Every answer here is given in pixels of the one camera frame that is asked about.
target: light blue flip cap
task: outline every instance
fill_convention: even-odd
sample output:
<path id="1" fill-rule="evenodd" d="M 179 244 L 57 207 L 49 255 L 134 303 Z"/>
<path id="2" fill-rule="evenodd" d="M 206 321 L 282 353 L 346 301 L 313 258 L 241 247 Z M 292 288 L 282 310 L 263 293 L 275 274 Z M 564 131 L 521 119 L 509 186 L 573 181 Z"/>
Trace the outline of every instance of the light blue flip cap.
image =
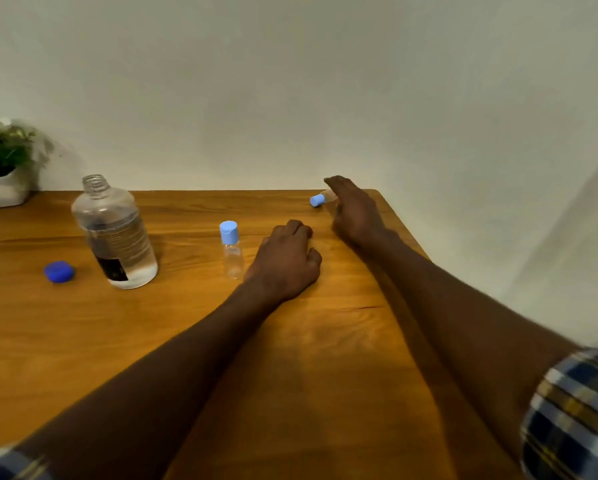
<path id="1" fill-rule="evenodd" d="M 239 229 L 235 221 L 225 221 L 219 225 L 221 231 L 221 241 L 223 244 L 237 244 L 239 242 Z"/>
<path id="2" fill-rule="evenodd" d="M 310 197 L 310 204 L 312 207 L 319 207 L 326 201 L 326 196 L 323 194 L 317 194 L 314 197 Z"/>

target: hand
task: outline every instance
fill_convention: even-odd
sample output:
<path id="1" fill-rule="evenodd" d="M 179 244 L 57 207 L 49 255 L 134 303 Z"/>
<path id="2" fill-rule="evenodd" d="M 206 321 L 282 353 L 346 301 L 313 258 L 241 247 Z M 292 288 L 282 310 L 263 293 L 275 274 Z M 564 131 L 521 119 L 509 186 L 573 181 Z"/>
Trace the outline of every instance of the hand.
<path id="1" fill-rule="evenodd" d="M 367 249 L 387 233 L 375 201 L 349 178 L 325 178 L 339 197 L 333 227 L 346 241 Z"/>
<path id="2" fill-rule="evenodd" d="M 299 296 L 321 272 L 321 254 L 307 250 L 311 236 L 312 229 L 301 221 L 275 227 L 261 243 L 244 282 L 259 282 L 280 301 Z"/>

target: plastic bottle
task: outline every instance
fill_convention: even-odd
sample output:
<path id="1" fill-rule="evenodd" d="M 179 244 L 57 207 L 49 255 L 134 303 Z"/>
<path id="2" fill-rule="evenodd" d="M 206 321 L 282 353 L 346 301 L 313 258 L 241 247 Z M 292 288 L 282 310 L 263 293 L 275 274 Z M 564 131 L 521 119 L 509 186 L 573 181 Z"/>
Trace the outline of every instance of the plastic bottle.
<path id="1" fill-rule="evenodd" d="M 223 242 L 225 275 L 232 280 L 243 277 L 243 253 L 239 244 L 239 229 L 235 221 L 225 221 L 219 225 Z"/>
<path id="2" fill-rule="evenodd" d="M 312 207 L 319 207 L 324 203 L 334 202 L 337 199 L 337 194 L 332 190 L 324 190 L 320 194 L 316 194 L 314 197 L 310 197 L 310 204 Z"/>
<path id="3" fill-rule="evenodd" d="M 108 281 L 124 290 L 150 282 L 159 265 L 132 194 L 102 175 L 83 177 L 83 190 L 72 214 Z"/>

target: wood grain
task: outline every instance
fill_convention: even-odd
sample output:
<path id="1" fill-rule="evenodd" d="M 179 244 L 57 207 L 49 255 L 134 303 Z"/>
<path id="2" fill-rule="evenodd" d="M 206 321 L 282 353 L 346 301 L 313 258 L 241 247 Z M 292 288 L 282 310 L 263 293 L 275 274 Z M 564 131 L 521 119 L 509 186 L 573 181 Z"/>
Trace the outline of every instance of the wood grain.
<path id="1" fill-rule="evenodd" d="M 369 192 L 386 224 L 423 253 L 382 196 Z M 0 445 L 28 435 L 223 301 L 237 282 L 223 276 L 220 222 L 239 223 L 250 263 L 274 225 L 300 219 L 324 258 L 319 282 L 237 355 L 168 476 L 518 478 L 405 304 L 398 297 L 389 304 L 336 238 L 332 208 L 310 207 L 313 193 L 134 193 L 160 269 L 153 282 L 126 291 L 106 282 L 72 220 L 77 193 L 40 193 L 0 209 Z M 42 270 L 59 259 L 77 275 L 53 285 Z"/>

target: white pot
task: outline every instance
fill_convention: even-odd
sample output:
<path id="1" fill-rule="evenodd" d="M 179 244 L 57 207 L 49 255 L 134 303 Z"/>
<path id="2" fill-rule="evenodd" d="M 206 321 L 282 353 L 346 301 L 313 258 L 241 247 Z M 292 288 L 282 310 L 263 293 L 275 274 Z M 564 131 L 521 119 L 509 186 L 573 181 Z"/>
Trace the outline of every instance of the white pot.
<path id="1" fill-rule="evenodd" d="M 16 167 L 0 177 L 0 207 L 21 205 L 30 192 L 30 175 L 26 168 Z"/>

